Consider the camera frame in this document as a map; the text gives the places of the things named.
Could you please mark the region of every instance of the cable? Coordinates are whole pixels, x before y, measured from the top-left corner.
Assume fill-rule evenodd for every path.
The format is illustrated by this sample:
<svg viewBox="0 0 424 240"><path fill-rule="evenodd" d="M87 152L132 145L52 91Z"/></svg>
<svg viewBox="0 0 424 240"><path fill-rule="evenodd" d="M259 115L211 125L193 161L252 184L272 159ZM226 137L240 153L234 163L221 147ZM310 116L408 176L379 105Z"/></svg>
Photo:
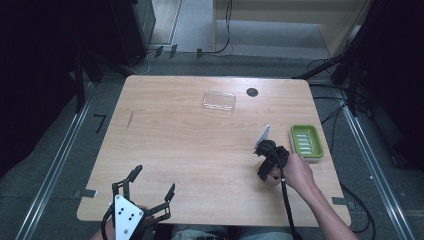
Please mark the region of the cable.
<svg viewBox="0 0 424 240"><path fill-rule="evenodd" d="M369 224L371 223L371 226L372 226L372 236L371 236L371 239L374 240L377 231L376 231L376 227L375 227L374 218L372 217L370 211L365 206L364 202L362 202L362 200L356 194L354 194L352 191L350 191L342 182L340 182L340 186L342 187L342 189L344 191L346 191L347 193L349 193L349 195L352 196L353 199L355 199L355 201L359 204L359 206L362 207L362 209L367 214L367 225L363 229L361 229L361 230L352 230L352 231L355 232L355 233L365 232L368 229Z"/></svg>
<svg viewBox="0 0 424 240"><path fill-rule="evenodd" d="M132 72L132 73L134 73L134 74L136 74L136 75L146 75L146 74L150 71L149 56L150 56L150 55L152 55L154 52L155 52L155 51L152 51L152 52L148 53L148 54L147 54L147 56L146 56L146 62L147 62L147 66L148 66L148 68L147 68L147 70L146 70L145 72L143 72L143 73L139 73L139 72L136 72L136 71L132 70L132 69L131 69L131 68L129 68L129 67L127 67L127 69L128 69L130 72Z"/></svg>

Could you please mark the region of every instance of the wooden table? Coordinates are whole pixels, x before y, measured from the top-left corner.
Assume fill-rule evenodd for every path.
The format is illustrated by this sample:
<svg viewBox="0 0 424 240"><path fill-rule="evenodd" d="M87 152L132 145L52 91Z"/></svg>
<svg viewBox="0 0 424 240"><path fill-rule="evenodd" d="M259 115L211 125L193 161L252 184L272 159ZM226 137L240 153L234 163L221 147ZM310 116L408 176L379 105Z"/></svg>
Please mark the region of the wooden table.
<svg viewBox="0 0 424 240"><path fill-rule="evenodd" d="M317 24L333 57L346 47L370 4L371 0L233 0L231 20ZM214 0L213 5L211 46L215 50L216 21L226 19L228 0Z"/></svg>
<svg viewBox="0 0 424 240"><path fill-rule="evenodd" d="M259 94L250 97L248 88ZM234 111L203 107L206 91L236 95ZM291 150L293 124L313 124L325 150L311 164L317 185L331 203L343 197L309 86L303 80L232 77L130 76L117 103L78 218L99 221L112 201L111 184L139 164L131 200L156 206L172 183L172 217L167 223L288 226L280 187L256 175L254 143L266 124L269 139ZM306 203L290 187L296 226L318 226ZM350 224L346 206L333 205Z"/></svg>

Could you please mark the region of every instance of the robotic arm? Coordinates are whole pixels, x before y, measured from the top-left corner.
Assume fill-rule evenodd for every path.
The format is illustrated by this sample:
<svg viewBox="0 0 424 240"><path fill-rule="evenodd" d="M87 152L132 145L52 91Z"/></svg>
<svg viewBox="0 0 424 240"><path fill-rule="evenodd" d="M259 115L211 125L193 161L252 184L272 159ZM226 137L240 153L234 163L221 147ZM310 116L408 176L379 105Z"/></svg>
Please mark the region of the robotic arm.
<svg viewBox="0 0 424 240"><path fill-rule="evenodd" d="M166 194L164 198L165 202L149 210L140 209L130 200L129 183L134 182L142 169L143 167L139 165L130 172L127 178L112 184L113 203L103 217L101 227L103 239L107 239L105 226L106 221L111 215L117 240L128 240L131 239L131 236L135 235L142 236L147 228L171 217L169 203L174 197L175 184L172 184ZM119 194L119 188L121 187L123 188L123 196ZM143 224L146 217L152 216L162 210L165 211L165 214L149 223Z"/></svg>

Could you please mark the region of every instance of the black cable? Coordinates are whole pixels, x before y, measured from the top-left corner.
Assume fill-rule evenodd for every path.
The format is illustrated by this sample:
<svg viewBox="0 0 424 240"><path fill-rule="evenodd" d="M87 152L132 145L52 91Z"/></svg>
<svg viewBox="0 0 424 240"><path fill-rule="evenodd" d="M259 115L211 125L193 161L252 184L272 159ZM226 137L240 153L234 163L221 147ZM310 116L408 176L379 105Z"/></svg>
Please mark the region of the black cable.
<svg viewBox="0 0 424 240"><path fill-rule="evenodd" d="M375 227L374 218L372 217L370 211L365 206L364 202L362 202L362 200L356 194L354 194L352 191L350 191L342 182L340 182L340 186L342 187L343 190L345 190L347 193L349 193L349 195L352 196L353 199L355 199L355 201L359 204L359 206L362 207L362 209L364 209L365 213L367 214L368 222L367 222L366 227L363 228L363 229L361 229L361 230L356 230L356 231L353 231L352 230L352 231L353 232L356 232L356 233L364 232L365 230L368 229L369 223L371 223L371 226L372 226L372 236L371 236L371 239L374 240L377 231L376 231L376 227Z"/></svg>
<svg viewBox="0 0 424 240"><path fill-rule="evenodd" d="M227 28L227 43L219 51L215 51L215 52L202 52L202 53L218 54L218 53L223 52L228 47L228 44L230 43L230 21L231 21L232 10L233 10L233 0L229 0L228 1L228 5L227 5L227 10L225 11L225 25L226 25L226 28Z"/></svg>
<svg viewBox="0 0 424 240"><path fill-rule="evenodd" d="M296 228L294 226L294 222L293 222L293 215L291 212L291 207L290 207L290 203L289 203L289 197L287 194L287 187L286 187L286 180L282 174L283 172L283 168L280 168L281 171L281 191L283 192L283 198L284 198L284 206L286 207L286 212L287 212L287 218L289 219L289 225L290 225L290 231L292 233L292 237L294 240L299 240L298 239L298 234L296 232Z"/></svg>
<svg viewBox="0 0 424 240"><path fill-rule="evenodd" d="M289 225L290 225L290 231L292 233L292 237L294 240L301 240L302 237L300 236L300 234L297 233L296 228L294 226L294 222L293 222L293 214L291 212L291 207L290 207L290 203L289 203L289 197L287 194L287 187L286 187L286 180L284 177L284 173L283 173L283 159L281 159L281 157L277 154L277 152L271 148L268 145L262 145L264 147L267 147L268 149L271 150L272 155L274 155L274 157L276 157L277 161L278 161L278 166L280 169L280 177L281 177L281 191L283 193L283 199L284 199L284 206L286 208L286 212L287 212L287 218L289 220Z"/></svg>

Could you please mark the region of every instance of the green tray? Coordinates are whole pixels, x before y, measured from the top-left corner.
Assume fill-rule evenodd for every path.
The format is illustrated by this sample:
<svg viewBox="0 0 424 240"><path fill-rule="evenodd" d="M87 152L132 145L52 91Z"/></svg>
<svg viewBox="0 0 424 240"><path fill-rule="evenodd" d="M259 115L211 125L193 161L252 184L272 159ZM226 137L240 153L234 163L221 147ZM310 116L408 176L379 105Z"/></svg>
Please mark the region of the green tray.
<svg viewBox="0 0 424 240"><path fill-rule="evenodd" d="M312 125L293 125L290 128L293 151L308 161L318 161L323 155L317 129Z"/></svg>

